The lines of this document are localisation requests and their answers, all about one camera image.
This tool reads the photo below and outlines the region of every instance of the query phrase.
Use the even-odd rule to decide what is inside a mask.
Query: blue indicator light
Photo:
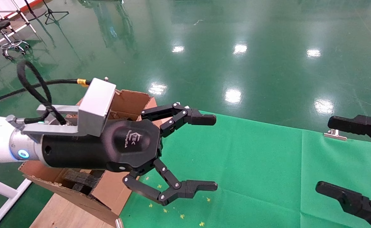
[[[29,154],[26,150],[18,150],[18,155],[21,156],[22,158],[28,158]]]

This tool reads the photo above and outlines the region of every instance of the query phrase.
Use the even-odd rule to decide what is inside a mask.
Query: black cable
[[[56,79],[56,80],[50,80],[50,81],[45,81],[46,85],[54,85],[54,84],[77,84],[77,79]],[[32,85],[33,88],[38,88],[40,87],[40,84],[34,84]],[[3,100],[5,98],[11,97],[13,95],[17,95],[19,93],[27,91],[25,88],[10,92],[6,95],[0,96],[0,100]]]
[[[45,92],[46,98],[43,97],[32,85],[28,82],[27,77],[25,75],[25,66],[27,66],[35,75],[36,79],[38,79],[39,84],[42,86],[43,91]],[[35,66],[29,61],[22,61],[18,63],[16,67],[16,73],[18,75],[18,79],[21,82],[22,86],[33,96],[35,97],[40,103],[42,103],[46,107],[46,112],[37,118],[26,118],[24,120],[25,124],[29,123],[37,123],[39,121],[44,121],[46,117],[48,117],[49,113],[59,121],[61,125],[66,124],[66,120],[64,117],[52,106],[52,96],[49,92],[49,88],[46,85],[45,81],[43,80],[42,76],[39,74],[39,71],[35,68]]]

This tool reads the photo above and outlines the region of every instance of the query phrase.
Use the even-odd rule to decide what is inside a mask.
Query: green cloth
[[[132,193],[121,213],[125,228],[371,227],[315,191],[327,181],[371,199],[371,142],[217,115],[214,126],[186,125],[171,134],[162,153],[180,181],[215,181],[218,190],[165,207]],[[140,180],[168,187],[155,170]]]

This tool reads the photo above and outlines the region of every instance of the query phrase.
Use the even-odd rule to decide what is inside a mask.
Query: white metal frame
[[[29,26],[31,27],[32,31],[34,33],[36,33],[35,29],[32,27],[31,23],[29,23],[28,19],[25,17],[25,15],[21,12],[21,9],[19,9],[18,5],[15,3],[14,0],[9,0],[10,2],[12,2],[12,4],[14,5],[15,9],[16,10],[0,10],[0,13],[13,13],[11,14],[10,16],[7,16],[7,18],[12,18],[12,17],[15,17],[17,16],[18,14],[21,15],[22,19],[26,22],[23,26],[19,27],[18,29],[14,30],[15,32],[11,32],[9,33],[7,36],[10,37],[12,35],[14,35],[15,33],[17,33],[18,31],[20,31],[21,29]],[[0,20],[4,20],[5,18],[0,14]],[[5,40],[5,38],[1,38],[0,39],[0,43],[3,42]]]
[[[0,208],[0,221],[31,183],[32,182],[30,180],[25,179],[17,189],[13,189],[10,186],[0,182],[0,195],[6,196],[8,198],[8,200]]]

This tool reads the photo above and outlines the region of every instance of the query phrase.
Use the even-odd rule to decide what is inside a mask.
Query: green floor
[[[43,42],[28,28],[19,33],[33,45],[26,59],[45,79],[109,77],[117,88],[153,94],[159,104],[179,101],[319,132],[327,131],[331,115],[371,116],[371,0],[58,0],[49,6],[70,14],[59,25],[32,22]],[[0,95],[19,88],[16,65],[0,55]],[[55,104],[75,104],[85,93],[78,85],[50,90]],[[19,95],[0,102],[0,115],[33,117],[37,106]],[[22,180],[16,167],[0,165],[0,180],[16,187]],[[28,227],[50,195],[30,187],[0,227]]]

